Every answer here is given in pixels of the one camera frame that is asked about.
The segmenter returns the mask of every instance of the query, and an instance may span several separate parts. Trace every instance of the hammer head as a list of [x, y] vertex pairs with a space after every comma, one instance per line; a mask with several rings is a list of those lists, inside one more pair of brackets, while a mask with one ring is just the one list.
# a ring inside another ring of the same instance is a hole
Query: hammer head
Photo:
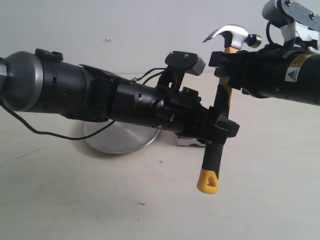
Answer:
[[218, 28], [203, 42], [205, 43], [218, 35], [222, 35], [224, 37], [225, 48], [233, 47], [240, 50], [244, 43], [252, 48], [257, 48], [262, 43], [261, 36], [257, 34], [249, 34], [244, 27], [234, 24], [229, 24]]

